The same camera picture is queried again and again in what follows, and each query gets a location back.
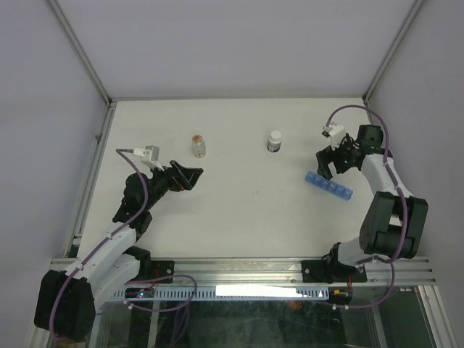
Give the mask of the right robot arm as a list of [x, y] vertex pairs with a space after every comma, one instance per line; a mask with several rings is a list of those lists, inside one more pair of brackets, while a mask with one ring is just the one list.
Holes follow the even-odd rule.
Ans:
[[335, 243], [309, 269], [309, 275], [324, 283], [342, 282], [359, 274], [368, 262], [393, 263], [400, 258], [414, 258], [428, 203], [412, 194], [399, 179], [384, 132], [378, 126], [361, 125], [357, 138], [352, 138], [343, 126], [331, 123], [323, 127], [322, 134], [330, 144], [316, 154], [317, 179], [331, 181], [331, 165], [338, 174], [356, 168], [367, 179], [373, 200], [359, 236]]

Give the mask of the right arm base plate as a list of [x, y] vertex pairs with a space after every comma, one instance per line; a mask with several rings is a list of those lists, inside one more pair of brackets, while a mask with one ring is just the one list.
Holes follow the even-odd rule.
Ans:
[[325, 260], [301, 261], [302, 281], [304, 283], [366, 283], [367, 276], [355, 267], [343, 264], [332, 265]]

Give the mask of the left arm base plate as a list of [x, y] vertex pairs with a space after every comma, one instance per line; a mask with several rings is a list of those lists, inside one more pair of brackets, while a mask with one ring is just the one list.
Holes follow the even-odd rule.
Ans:
[[172, 283], [173, 279], [167, 278], [167, 277], [172, 276], [174, 273], [175, 273], [175, 261], [174, 260], [152, 259], [146, 278], [149, 280], [151, 279], [152, 283], [154, 283], [155, 278], [162, 278], [162, 280], [158, 281], [157, 284]]

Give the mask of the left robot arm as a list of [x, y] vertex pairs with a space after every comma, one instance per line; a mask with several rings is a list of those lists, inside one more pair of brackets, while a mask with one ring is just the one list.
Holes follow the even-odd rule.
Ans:
[[35, 327], [59, 338], [84, 339], [115, 290], [151, 275], [150, 252], [135, 245], [152, 222], [151, 208], [169, 191], [192, 190], [203, 172], [172, 160], [169, 166], [153, 167], [150, 176], [140, 170], [129, 175], [120, 206], [100, 241], [65, 269], [43, 276]]

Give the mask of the blue weekly pill organizer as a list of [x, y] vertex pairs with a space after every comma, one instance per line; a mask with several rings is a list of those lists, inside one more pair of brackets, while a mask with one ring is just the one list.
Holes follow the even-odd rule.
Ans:
[[349, 201], [352, 198], [353, 190], [338, 184], [337, 182], [325, 179], [323, 176], [314, 173], [313, 171], [309, 171], [306, 174], [304, 180], [307, 183], [327, 191], [328, 193], [333, 194], [334, 196], [337, 196], [345, 201]]

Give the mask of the white vitamin B bottle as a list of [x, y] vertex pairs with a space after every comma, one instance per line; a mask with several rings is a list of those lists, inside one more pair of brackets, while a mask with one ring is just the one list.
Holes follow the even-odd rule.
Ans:
[[267, 142], [267, 149], [269, 152], [276, 153], [281, 148], [282, 134], [278, 130], [270, 132]]

